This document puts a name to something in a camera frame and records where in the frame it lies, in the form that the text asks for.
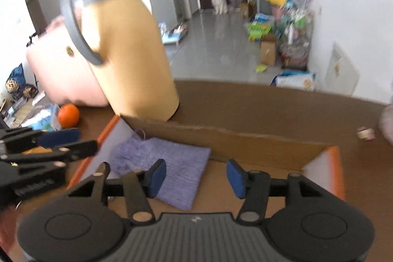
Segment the lavender knitted cloth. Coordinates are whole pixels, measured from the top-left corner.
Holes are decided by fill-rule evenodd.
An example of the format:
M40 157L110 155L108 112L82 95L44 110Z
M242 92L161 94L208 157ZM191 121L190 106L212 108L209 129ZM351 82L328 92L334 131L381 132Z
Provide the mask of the lavender knitted cloth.
M177 209L190 210L210 155L210 148L160 138L143 140L134 135L112 151L110 165L121 176L137 169L148 170L163 159L167 175L156 197Z

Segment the red cardboard box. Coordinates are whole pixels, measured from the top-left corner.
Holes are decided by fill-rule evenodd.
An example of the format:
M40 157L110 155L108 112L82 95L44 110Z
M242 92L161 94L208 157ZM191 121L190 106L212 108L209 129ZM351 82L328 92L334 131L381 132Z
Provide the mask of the red cardboard box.
M301 173L339 199L345 198L344 174L338 146L120 116L114 116L101 132L98 137L99 152L79 164L70 179L69 187L76 186L90 176L101 162L109 159L110 150L130 137L136 129L144 130L148 138L162 138L211 149L193 212L235 212L239 209L240 200L230 194L230 183L226 180L226 162L230 159L247 170L265 171L273 178L283 179L290 173Z

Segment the blue tissue pack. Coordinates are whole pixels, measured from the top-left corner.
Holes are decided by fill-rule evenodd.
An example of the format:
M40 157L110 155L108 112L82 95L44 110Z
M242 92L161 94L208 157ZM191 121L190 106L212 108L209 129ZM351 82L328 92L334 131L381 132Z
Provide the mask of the blue tissue pack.
M62 127L57 119L58 113L59 106L57 104L46 103L37 105L20 126L22 128L29 127L33 130L59 131Z

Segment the orange fruit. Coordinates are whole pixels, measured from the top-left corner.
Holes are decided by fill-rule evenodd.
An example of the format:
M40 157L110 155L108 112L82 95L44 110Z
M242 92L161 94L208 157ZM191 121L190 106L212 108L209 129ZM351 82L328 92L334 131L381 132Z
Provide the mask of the orange fruit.
M74 128L79 123L79 109L74 104L65 104L59 109L57 119L62 128Z

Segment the pink mini suitcase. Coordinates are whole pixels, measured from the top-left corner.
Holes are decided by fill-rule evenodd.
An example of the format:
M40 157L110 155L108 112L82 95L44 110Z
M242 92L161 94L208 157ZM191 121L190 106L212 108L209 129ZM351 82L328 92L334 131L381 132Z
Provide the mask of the pink mini suitcase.
M109 104L89 63L70 39L61 15L28 47L27 61L40 88L54 103L92 107Z

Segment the yellow thermos jug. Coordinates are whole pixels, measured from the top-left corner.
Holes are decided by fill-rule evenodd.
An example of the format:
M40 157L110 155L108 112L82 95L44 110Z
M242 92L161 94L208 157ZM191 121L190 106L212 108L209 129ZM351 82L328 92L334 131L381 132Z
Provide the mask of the yellow thermos jug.
M180 100L158 23L141 0L61 0L70 39L115 114L168 121Z

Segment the small crumpled paper scrap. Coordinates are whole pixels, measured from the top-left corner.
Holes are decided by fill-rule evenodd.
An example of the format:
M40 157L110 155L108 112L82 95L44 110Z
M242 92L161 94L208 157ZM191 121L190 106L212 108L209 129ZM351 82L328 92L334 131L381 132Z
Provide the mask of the small crumpled paper scrap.
M357 137L361 140L371 141L376 138L375 132L372 128L361 127L357 130Z

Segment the white dog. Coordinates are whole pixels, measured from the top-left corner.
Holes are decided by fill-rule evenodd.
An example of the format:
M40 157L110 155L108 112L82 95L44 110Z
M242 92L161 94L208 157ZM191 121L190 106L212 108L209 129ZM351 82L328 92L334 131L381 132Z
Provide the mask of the white dog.
M228 4L226 0L211 0L215 14L227 14Z

